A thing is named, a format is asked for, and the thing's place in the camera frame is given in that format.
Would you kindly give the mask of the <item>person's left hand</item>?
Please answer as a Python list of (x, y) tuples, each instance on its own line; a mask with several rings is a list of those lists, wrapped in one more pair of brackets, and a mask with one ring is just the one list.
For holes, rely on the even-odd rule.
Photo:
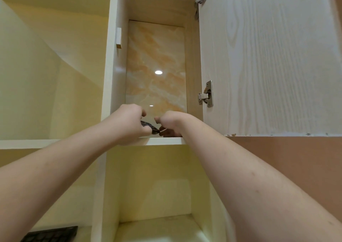
[(119, 145), (130, 144), (142, 137), (134, 134), (134, 104), (121, 105), (110, 117)]

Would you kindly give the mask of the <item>person's right hand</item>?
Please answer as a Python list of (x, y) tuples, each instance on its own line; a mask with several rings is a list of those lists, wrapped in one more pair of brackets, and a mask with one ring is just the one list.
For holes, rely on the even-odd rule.
[(181, 128), (187, 114), (178, 111), (167, 111), (162, 116), (154, 117), (157, 124), (160, 124), (159, 136), (161, 137), (182, 137)]

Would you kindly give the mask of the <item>dark patterned small pouch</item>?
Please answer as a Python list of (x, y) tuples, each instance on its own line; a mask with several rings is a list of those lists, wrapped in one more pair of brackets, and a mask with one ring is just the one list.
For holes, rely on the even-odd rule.
[(157, 135), (157, 134), (160, 133), (160, 130), (159, 130), (158, 128), (156, 128), (155, 126), (153, 126), (151, 123), (148, 123), (148, 122), (145, 122), (145, 121), (142, 121), (142, 120), (141, 120), (141, 125), (142, 125), (143, 127), (148, 126), (149, 128), (151, 128), (151, 130), (152, 130), (151, 134), (152, 134), (152, 135)]

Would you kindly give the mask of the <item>person's left forearm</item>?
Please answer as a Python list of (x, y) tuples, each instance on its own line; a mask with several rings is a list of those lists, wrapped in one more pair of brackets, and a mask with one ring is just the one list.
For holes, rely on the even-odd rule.
[(118, 141), (119, 117), (0, 168), (0, 242), (19, 242), (101, 155)]

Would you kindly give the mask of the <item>person's right forearm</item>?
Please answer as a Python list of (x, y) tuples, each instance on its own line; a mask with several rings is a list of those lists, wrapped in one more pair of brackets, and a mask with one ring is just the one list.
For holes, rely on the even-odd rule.
[(248, 238), (342, 242), (342, 223), (275, 168), (191, 115), (177, 126)]

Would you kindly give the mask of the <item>large metal cabinet hinge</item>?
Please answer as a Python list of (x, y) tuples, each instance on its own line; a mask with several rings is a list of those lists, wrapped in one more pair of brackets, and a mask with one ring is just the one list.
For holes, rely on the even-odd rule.
[(203, 93), (198, 94), (198, 103), (203, 105), (205, 103), (208, 108), (213, 107), (213, 85), (212, 80), (206, 83)]

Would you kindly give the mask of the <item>white wooden cabinet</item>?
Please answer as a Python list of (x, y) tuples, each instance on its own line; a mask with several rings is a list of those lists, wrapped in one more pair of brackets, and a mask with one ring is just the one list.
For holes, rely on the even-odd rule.
[[(153, 124), (164, 110), (203, 120), (194, 2), (0, 0), (1, 162), (99, 123), (123, 103), (143, 102)], [(182, 143), (157, 137), (111, 149), (30, 231), (79, 226), (91, 242), (236, 241)]]

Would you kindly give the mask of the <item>light wood cabinet door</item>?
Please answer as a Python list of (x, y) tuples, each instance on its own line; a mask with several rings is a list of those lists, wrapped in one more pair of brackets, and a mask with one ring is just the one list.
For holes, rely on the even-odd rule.
[(334, 0), (199, 4), (203, 121), (225, 136), (342, 136)]

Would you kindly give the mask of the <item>black keyboard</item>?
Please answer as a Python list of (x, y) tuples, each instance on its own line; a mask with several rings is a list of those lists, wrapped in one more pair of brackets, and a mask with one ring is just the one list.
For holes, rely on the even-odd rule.
[(78, 226), (29, 232), (20, 242), (73, 242)]

